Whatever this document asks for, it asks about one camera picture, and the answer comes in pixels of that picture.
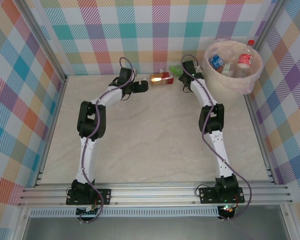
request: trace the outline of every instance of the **cable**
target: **cable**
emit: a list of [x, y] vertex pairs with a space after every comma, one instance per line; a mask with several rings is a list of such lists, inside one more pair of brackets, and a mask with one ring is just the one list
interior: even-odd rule
[[69, 194], [68, 194], [68, 190], [70, 189], [71, 187], [68, 187], [66, 190], [65, 190], [65, 194], [67, 195], [67, 196], [69, 196]]
[[236, 205], [235, 205], [235, 208], [237, 209], [239, 206], [238, 206], [238, 204], [239, 204], [239, 200], [238, 200], [238, 197], [237, 197], [237, 195], [234, 195], [234, 197], [235, 197], [235, 201], [236, 201]]
[[120, 101], [127, 101], [130, 98], [131, 94], [126, 99], [120, 99]]
[[183, 88], [182, 88], [182, 92], [184, 92], [185, 94], [192, 93], [192, 91], [191, 91], [191, 90], [190, 90], [190, 91], [185, 91], [185, 88], [186, 88], [186, 86], [183, 86]]
[[98, 131], [98, 128], [100, 126], [100, 112], [99, 112], [99, 109], [98, 109], [98, 103], [100, 102], [100, 100], [105, 96], [107, 95], [108, 93], [112, 92], [112, 91], [115, 91], [115, 90], [118, 90], [118, 89], [121, 89], [123, 88], [124, 86], [126, 86], [128, 83], [130, 83], [132, 80], [133, 80], [133, 77], [135, 77], [135, 73], [134, 73], [134, 68], [132, 66], [132, 63], [124, 56], [120, 57], [119, 59], [119, 63], [120, 63], [120, 66], [122, 67], [122, 64], [121, 64], [121, 61], [122, 59], [126, 60], [130, 67], [131, 67], [131, 75], [130, 75], [130, 78], [128, 81], [126, 81], [126, 83], [122, 84], [121, 86], [118, 86], [118, 87], [115, 87], [113, 89], [110, 89], [110, 90], [107, 90], [105, 91], [95, 102], [95, 114], [96, 114], [96, 117], [97, 117], [97, 124], [96, 124], [96, 127], [95, 129], [93, 130], [93, 132], [86, 137], [86, 140], [85, 140], [85, 143], [84, 143], [84, 147], [83, 147], [83, 151], [82, 151], [82, 158], [81, 158], [81, 169], [82, 169], [82, 174], [85, 178], [85, 180], [87, 181], [87, 183], [96, 191], [96, 193], [99, 195], [100, 199], [101, 199], [101, 205], [100, 205], [100, 208], [98, 210], [98, 213], [97, 215], [89, 220], [89, 221], [83, 221], [81, 219], [81, 216], [82, 214], [79, 215], [79, 220], [82, 222], [82, 223], [86, 223], [86, 224], [89, 224], [89, 223], [92, 223], [93, 221], [95, 221], [99, 216], [100, 214], [102, 213], [102, 210], [104, 208], [104, 198], [102, 196], [102, 194], [100, 193], [100, 191], [90, 182], [89, 178], [87, 177], [87, 174], [85, 172], [85, 153], [86, 153], [86, 149], [87, 149], [87, 145], [88, 145], [88, 140]]
[[198, 188], [199, 188], [200, 186], [206, 186], [206, 187], [210, 188], [210, 186], [205, 185], [205, 184], [200, 184], [199, 186], [197, 186], [196, 189], [194, 190], [194, 194], [195, 194], [197, 197], [200, 197], [200, 196], [197, 194], [197, 190], [198, 190]]
[[243, 177], [243, 176], [241, 176], [236, 170], [234, 170], [231, 166], [230, 166], [230, 164], [228, 164], [227, 162], [226, 162], [226, 160], [225, 159], [223, 159], [221, 156], [220, 156], [220, 154], [218, 154], [217, 152], [216, 152], [216, 150], [214, 150], [214, 148], [206, 141], [206, 139], [205, 139], [205, 129], [206, 129], [206, 126], [207, 126], [207, 122], [208, 122], [208, 119], [209, 119], [209, 116], [211, 115], [211, 113], [212, 113], [212, 111], [213, 111], [213, 109], [214, 109], [214, 103], [212, 102], [212, 99], [211, 99], [211, 96], [210, 96], [210, 94], [208, 94], [208, 91], [207, 91], [207, 89], [204, 87], [204, 85], [198, 80], [198, 79], [196, 79], [196, 77], [194, 77], [194, 76], [192, 76], [192, 74], [190, 74], [190, 73], [188, 73], [187, 72], [187, 70], [184, 68], [184, 66], [183, 66], [183, 59], [185, 58], [185, 57], [187, 57], [187, 56], [189, 56], [189, 57], [192, 57], [192, 58], [194, 58], [195, 59], [195, 61], [196, 61], [196, 65], [197, 66], [199, 66], [199, 62], [198, 62], [198, 60], [197, 60], [197, 58], [195, 57], [195, 56], [193, 56], [193, 55], [191, 55], [191, 54], [186, 54], [186, 55], [183, 55], [183, 57], [181, 58], [181, 67], [182, 67], [182, 70], [187, 74], [187, 75], [189, 75], [191, 78], [193, 78], [202, 88], [203, 88], [203, 90], [204, 90], [204, 92], [205, 92], [205, 94], [207, 95], [207, 97], [208, 97], [208, 99], [209, 99], [209, 101], [210, 101], [210, 103], [211, 103], [211, 108], [210, 108], [210, 110], [209, 110], [209, 112], [208, 112], [208, 115], [207, 115], [207, 118], [205, 119], [205, 121], [204, 121], [204, 124], [203, 124], [203, 128], [202, 128], [202, 139], [203, 139], [203, 141], [204, 141], [204, 143], [210, 148], [210, 150], [219, 158], [219, 159], [221, 159], [221, 161], [235, 174], [235, 175], [237, 175], [239, 178], [241, 178], [246, 184], [247, 184], [247, 186], [248, 186], [248, 188], [249, 188], [249, 200], [248, 200], [248, 203], [246, 204], [246, 206], [244, 207], [244, 209], [241, 211], [241, 212], [239, 212], [239, 214], [237, 214], [236, 216], [234, 216], [233, 218], [231, 218], [231, 220], [234, 220], [234, 219], [237, 219], [238, 217], [240, 217], [246, 210], [247, 210], [247, 208], [249, 207], [249, 205], [250, 205], [250, 203], [251, 203], [251, 200], [252, 200], [252, 189], [251, 189], [251, 186], [250, 186], [250, 184], [249, 184], [249, 182]]

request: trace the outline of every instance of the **red label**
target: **red label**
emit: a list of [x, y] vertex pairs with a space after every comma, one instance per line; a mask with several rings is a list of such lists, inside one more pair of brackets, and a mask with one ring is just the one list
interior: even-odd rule
[[251, 66], [253, 59], [254, 57], [249, 54], [241, 54], [239, 57], [238, 64], [248, 64], [249, 66]]

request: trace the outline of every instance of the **beige surface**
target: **beige surface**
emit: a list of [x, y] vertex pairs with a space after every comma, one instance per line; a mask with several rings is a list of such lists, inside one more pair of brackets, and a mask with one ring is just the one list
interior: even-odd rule
[[[142, 80], [149, 75], [138, 75]], [[42, 183], [71, 183], [80, 158], [77, 120], [82, 101], [102, 94], [114, 75], [71, 76], [57, 120]], [[107, 111], [95, 160], [96, 182], [214, 181], [216, 160], [198, 127], [200, 106], [182, 83], [149, 86]], [[243, 97], [225, 113], [223, 138], [231, 166], [248, 180], [267, 172]]]

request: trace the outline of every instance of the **white bucket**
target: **white bucket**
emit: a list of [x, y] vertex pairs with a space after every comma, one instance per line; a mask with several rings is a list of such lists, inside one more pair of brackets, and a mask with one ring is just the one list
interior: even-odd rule
[[215, 42], [205, 51], [202, 62], [206, 86], [213, 98], [218, 103], [224, 105], [226, 111], [232, 109], [240, 96], [252, 92], [255, 81], [259, 79], [264, 68], [259, 53], [253, 50], [253, 62], [249, 69], [251, 75], [244, 78], [233, 78], [220, 74], [209, 64], [209, 58], [215, 54], [226, 51], [229, 47], [233, 49], [236, 59], [239, 59], [240, 54], [247, 45], [229, 40]]

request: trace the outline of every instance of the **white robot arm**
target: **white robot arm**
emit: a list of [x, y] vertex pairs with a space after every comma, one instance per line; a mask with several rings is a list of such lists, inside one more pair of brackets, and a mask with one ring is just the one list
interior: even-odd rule
[[[209, 93], [209, 90], [207, 89], [206, 82], [202, 78], [197, 79], [202, 86], [205, 87], [207, 92]], [[204, 89], [202, 88], [198, 82], [192, 81], [190, 84], [191, 91], [195, 94], [196, 98], [198, 99], [200, 106], [203, 108], [205, 106], [209, 106], [209, 108], [212, 107], [212, 104], [210, 100], [208, 99], [207, 94], [205, 93]], [[214, 105], [217, 104], [216, 100], [211, 97], [211, 100]], [[223, 133], [220, 130], [212, 131], [212, 133], [205, 133], [205, 137], [207, 137], [208, 140], [210, 140], [210, 145], [213, 146], [214, 150], [223, 158], [227, 163], [229, 163], [227, 152], [225, 149], [225, 144], [223, 140]], [[218, 178], [221, 176], [229, 177], [233, 174], [233, 172], [225, 165], [225, 163], [218, 157], [216, 157], [216, 163], [217, 163], [217, 173], [216, 175]]]
[[[110, 90], [107, 95], [105, 95], [99, 102], [98, 105], [105, 106], [105, 109], [109, 109], [114, 103], [120, 101], [123, 97], [123, 90], [121, 88], [117, 88], [115, 86], [108, 86], [107, 91]], [[96, 98], [91, 101], [92, 105], [96, 104], [96, 101], [99, 98]], [[81, 141], [81, 153], [80, 153], [80, 159], [82, 159], [83, 155], [83, 150], [84, 146], [86, 144], [87, 137], [82, 137], [80, 139]], [[97, 147], [99, 144], [100, 138], [97, 138], [95, 140], [92, 140], [91, 138], [88, 139], [87, 142], [87, 147], [84, 153], [84, 169], [86, 172], [87, 178], [90, 180], [90, 182], [93, 182], [95, 179], [95, 173], [94, 173], [94, 165], [95, 165], [95, 159], [97, 155]], [[82, 167], [81, 167], [81, 161], [79, 163], [78, 171], [76, 174], [75, 179], [79, 183], [87, 183], [87, 180], [85, 179], [83, 172], [82, 172]]]

